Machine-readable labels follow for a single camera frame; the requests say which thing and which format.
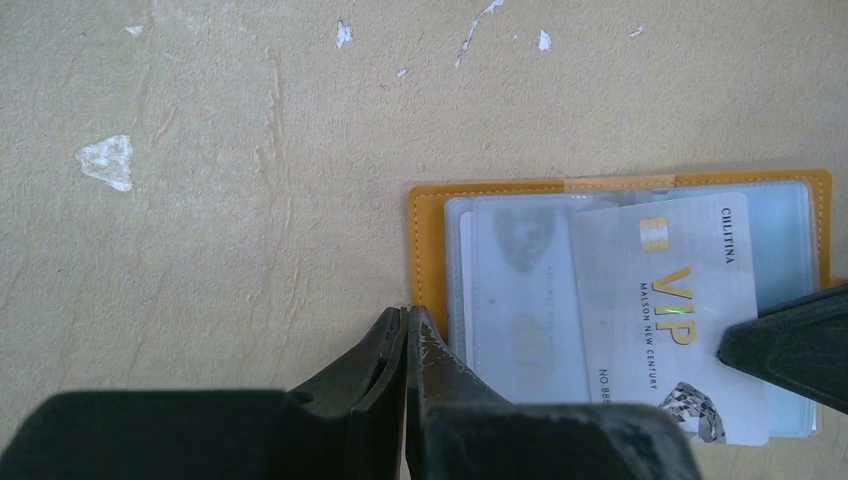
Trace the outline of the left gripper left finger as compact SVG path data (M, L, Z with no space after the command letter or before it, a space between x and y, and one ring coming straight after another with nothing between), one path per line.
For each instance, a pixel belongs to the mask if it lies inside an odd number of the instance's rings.
M291 390L72 391L1 456L5 479L395 479L407 313Z

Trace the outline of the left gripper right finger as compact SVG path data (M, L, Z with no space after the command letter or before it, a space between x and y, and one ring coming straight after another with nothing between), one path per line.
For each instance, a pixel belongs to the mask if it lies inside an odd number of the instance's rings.
M698 479L681 430L631 404L515 404L405 312L406 461L414 479Z

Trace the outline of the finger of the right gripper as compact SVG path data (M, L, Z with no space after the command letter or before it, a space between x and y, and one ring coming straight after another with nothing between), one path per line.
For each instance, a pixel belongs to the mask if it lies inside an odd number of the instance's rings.
M847 286L818 291L728 328L724 365L847 412Z

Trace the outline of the white credit card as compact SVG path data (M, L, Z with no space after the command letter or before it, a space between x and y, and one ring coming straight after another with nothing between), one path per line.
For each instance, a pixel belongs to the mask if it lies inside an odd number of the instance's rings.
M465 213L460 247L474 372L514 403L589 401L563 211Z

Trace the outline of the yellow leather card holder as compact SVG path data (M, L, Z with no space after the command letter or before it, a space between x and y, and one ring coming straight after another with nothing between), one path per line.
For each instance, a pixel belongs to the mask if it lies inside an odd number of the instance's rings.
M470 330L463 312L463 214L481 209L559 209L574 265L570 222L577 213L725 192L738 192L747 199L757 301L754 318L829 284L831 177L822 169L802 169L415 187L407 206L413 300L430 311L442 336L474 372L466 357ZM760 381L769 440L804 438L818 429L820 410L815 402Z

